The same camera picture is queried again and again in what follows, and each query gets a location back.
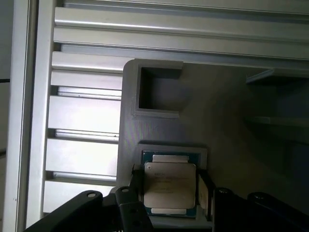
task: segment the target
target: shelf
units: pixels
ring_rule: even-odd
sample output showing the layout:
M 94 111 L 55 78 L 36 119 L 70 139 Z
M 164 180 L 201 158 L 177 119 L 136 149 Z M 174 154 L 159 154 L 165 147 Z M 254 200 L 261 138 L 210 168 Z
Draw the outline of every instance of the shelf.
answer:
M 262 137 L 272 135 L 288 141 L 309 144 L 309 118 L 257 116 L 246 117 L 245 121 L 253 124 L 254 132 L 260 133 Z
M 295 70 L 286 69 L 282 72 L 282 70 L 269 69 L 257 75 L 247 77 L 246 84 L 277 86 L 300 80 L 309 80 L 308 70 L 298 70 L 295 72 Z

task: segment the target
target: metal frame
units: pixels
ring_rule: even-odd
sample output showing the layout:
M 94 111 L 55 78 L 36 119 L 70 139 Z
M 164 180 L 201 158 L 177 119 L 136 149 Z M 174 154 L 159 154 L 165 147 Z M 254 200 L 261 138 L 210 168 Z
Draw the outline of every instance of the metal frame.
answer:
M 291 6 L 289 0 L 261 0 L 259 2 L 247 0 L 114 0 L 118 2 L 134 2 L 146 4 L 173 5 L 181 7 L 206 8 L 215 10 L 237 10 L 252 12 L 269 12 L 282 14 L 308 15 L 309 9 L 305 1 L 296 0 Z
M 14 1 L 4 232 L 22 231 L 25 226 L 36 3 Z
M 27 227 L 42 217 L 56 0 L 39 1 L 29 165 Z

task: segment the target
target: square hole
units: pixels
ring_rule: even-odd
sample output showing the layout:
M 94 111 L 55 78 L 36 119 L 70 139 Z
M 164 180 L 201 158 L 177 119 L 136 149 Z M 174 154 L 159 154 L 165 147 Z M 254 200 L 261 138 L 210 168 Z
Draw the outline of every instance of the square hole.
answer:
M 180 111 L 186 105 L 189 91 L 180 82 L 181 70 L 141 68 L 139 108 Z

